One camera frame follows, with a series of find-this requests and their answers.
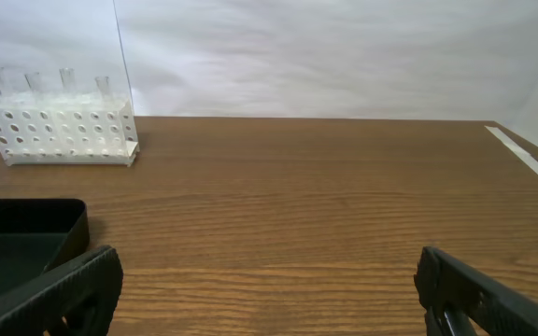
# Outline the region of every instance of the white tape strip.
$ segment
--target white tape strip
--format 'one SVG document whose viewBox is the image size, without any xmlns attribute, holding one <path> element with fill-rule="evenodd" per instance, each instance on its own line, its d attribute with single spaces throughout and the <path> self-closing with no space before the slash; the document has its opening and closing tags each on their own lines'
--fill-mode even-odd
<svg viewBox="0 0 538 336">
<path fill-rule="evenodd" d="M 510 148 L 524 163 L 526 163 L 536 174 L 538 174 L 538 161 L 534 159 L 529 152 L 522 149 L 517 143 L 505 135 L 502 130 L 497 127 L 485 126 L 493 135 L 500 139 L 503 144 Z"/>
</svg>

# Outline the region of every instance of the white backdrop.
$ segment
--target white backdrop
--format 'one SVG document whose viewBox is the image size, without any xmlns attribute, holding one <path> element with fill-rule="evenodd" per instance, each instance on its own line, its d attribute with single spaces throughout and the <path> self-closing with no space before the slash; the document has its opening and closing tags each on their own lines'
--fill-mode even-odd
<svg viewBox="0 0 538 336">
<path fill-rule="evenodd" d="M 136 114 L 494 119 L 538 85 L 538 1 L 117 0 Z M 0 0 L 0 66 L 125 87 L 110 0 Z M 16 86 L 26 89 L 20 76 Z"/>
</svg>

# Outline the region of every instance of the black tray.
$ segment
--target black tray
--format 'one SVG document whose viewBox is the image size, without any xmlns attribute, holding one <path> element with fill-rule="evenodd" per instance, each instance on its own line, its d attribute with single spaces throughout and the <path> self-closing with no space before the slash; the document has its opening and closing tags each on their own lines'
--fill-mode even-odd
<svg viewBox="0 0 538 336">
<path fill-rule="evenodd" d="M 83 201 L 0 200 L 0 295 L 79 256 L 88 244 Z"/>
</svg>

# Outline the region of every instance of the test tube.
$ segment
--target test tube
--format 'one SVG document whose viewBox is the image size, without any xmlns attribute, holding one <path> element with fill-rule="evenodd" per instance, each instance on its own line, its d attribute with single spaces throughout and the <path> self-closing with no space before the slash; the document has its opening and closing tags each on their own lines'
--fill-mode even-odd
<svg viewBox="0 0 538 336">
<path fill-rule="evenodd" d="M 33 72 L 30 74 L 24 74 L 26 82 L 30 91 L 33 92 L 34 97 L 40 97 L 43 94 L 43 83 L 41 81 L 41 74 L 38 72 Z"/>
<path fill-rule="evenodd" d="M 101 97 L 104 100 L 111 99 L 111 89 L 109 88 L 109 77 L 107 76 L 95 77 L 94 81 L 97 83 L 97 88 L 99 88 L 99 92 L 101 92 Z"/>
<path fill-rule="evenodd" d="M 6 70 L 3 67 L 0 67 L 0 95 L 2 97 L 8 96 L 12 93 L 11 86 L 7 81 Z"/>
<path fill-rule="evenodd" d="M 62 77 L 62 84 L 64 85 L 65 93 L 76 93 L 76 80 L 74 79 L 74 69 L 60 69 L 60 76 Z"/>
</svg>

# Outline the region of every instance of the table surface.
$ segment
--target table surface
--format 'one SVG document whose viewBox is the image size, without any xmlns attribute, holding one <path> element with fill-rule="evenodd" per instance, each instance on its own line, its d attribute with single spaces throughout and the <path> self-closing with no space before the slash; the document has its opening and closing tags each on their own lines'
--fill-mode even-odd
<svg viewBox="0 0 538 336">
<path fill-rule="evenodd" d="M 110 335 L 424 335 L 424 245 L 538 301 L 538 176 L 494 123 L 136 124 L 131 168 L 0 158 L 0 198 L 80 198 L 118 249 Z"/>
</svg>

